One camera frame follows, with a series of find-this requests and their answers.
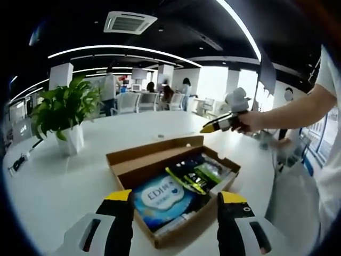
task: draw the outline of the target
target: white pillar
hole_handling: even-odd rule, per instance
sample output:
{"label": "white pillar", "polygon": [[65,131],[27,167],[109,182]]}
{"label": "white pillar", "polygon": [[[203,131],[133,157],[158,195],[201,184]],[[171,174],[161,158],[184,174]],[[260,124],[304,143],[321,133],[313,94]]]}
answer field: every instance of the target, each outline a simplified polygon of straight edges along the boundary
{"label": "white pillar", "polygon": [[172,87],[174,67],[170,65],[161,65],[158,67],[158,77],[160,74],[167,76],[168,85]]}
{"label": "white pillar", "polygon": [[226,93],[233,92],[238,88],[239,70],[229,69],[228,80],[226,82]]}
{"label": "white pillar", "polygon": [[71,63],[65,63],[51,68],[50,81],[48,89],[54,90],[57,86],[69,86],[72,81],[72,72],[74,66]]}

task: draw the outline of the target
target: office desk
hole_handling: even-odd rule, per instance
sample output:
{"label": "office desk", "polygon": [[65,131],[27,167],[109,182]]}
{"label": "office desk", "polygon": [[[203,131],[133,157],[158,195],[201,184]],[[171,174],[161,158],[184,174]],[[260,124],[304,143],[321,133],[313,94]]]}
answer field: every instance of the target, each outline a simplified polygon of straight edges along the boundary
{"label": "office desk", "polygon": [[[184,111],[99,118],[94,123],[83,123],[85,148],[68,158],[61,156],[55,136],[49,134],[14,178],[5,171],[10,200],[23,228],[41,251],[56,249],[67,229],[86,213],[95,212],[103,199],[117,189],[106,153],[160,141],[159,134],[165,140],[196,135],[206,122]],[[5,157],[5,166],[13,164],[36,141],[31,138],[13,147]],[[241,166],[231,189],[248,199],[255,214],[265,216],[274,182],[271,153],[261,150],[256,140],[232,132],[207,134],[204,144]],[[177,255],[188,246],[156,250],[136,222],[133,229],[132,256]],[[216,232],[215,221],[194,244],[198,248],[207,243],[216,246]]]}

